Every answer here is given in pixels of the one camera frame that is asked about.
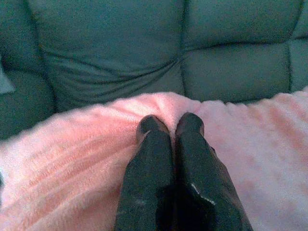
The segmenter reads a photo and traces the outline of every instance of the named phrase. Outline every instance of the couch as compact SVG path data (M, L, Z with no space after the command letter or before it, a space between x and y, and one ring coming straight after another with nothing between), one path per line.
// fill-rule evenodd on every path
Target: couch
M145 92L253 103L308 85L308 1L1 1L0 53L0 140Z

